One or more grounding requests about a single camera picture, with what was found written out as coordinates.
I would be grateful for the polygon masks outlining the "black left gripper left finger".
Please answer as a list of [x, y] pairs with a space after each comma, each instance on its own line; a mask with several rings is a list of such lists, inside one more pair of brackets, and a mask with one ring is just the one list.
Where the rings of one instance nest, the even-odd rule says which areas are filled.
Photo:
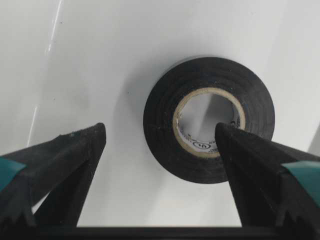
[[59, 135], [0, 157], [0, 225], [75, 227], [106, 145], [106, 127]]

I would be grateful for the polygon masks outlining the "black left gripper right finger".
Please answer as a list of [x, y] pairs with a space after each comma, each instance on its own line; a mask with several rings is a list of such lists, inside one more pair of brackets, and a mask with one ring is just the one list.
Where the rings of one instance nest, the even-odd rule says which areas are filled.
[[318, 156], [225, 123], [215, 140], [243, 226], [319, 227]]

